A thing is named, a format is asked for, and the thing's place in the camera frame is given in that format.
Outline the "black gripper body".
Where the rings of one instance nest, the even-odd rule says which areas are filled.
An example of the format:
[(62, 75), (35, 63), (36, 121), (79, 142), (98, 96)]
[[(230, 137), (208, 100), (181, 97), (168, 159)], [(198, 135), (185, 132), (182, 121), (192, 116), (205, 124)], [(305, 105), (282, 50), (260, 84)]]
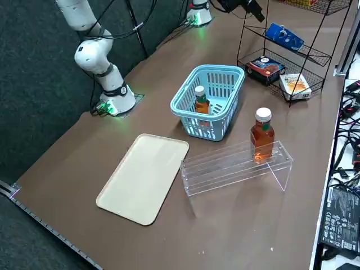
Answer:
[(218, 3), (226, 13), (232, 12), (238, 6), (241, 6), (246, 13), (249, 13), (247, 0), (218, 0)]

